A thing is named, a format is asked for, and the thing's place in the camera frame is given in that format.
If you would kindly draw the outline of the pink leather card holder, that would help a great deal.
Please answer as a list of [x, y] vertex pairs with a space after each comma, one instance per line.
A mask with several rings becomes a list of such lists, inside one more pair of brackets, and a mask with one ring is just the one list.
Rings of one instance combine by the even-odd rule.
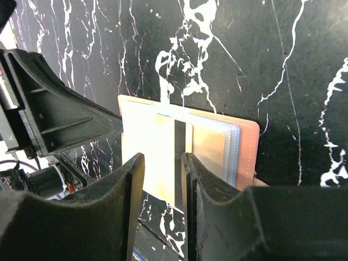
[[192, 152], [205, 167], [243, 190], [265, 186], [254, 176], [260, 128], [256, 122], [120, 95], [122, 161], [145, 155], [147, 192], [174, 191], [175, 153]]

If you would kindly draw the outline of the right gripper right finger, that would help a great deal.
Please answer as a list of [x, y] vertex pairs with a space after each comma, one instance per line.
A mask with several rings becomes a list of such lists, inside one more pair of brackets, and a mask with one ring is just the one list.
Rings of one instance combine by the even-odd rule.
[[184, 156], [188, 260], [347, 260], [347, 188], [239, 191]]

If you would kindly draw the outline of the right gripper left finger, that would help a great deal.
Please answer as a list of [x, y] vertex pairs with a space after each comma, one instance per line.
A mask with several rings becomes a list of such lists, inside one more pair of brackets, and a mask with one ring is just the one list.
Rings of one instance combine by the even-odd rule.
[[1, 260], [131, 260], [145, 157], [59, 201], [1, 192]]

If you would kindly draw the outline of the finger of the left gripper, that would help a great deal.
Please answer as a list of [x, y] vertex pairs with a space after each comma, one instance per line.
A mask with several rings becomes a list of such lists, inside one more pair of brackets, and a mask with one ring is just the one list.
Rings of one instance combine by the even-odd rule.
[[120, 116], [66, 87], [41, 54], [1, 50], [1, 138], [9, 153], [45, 157], [121, 132]]

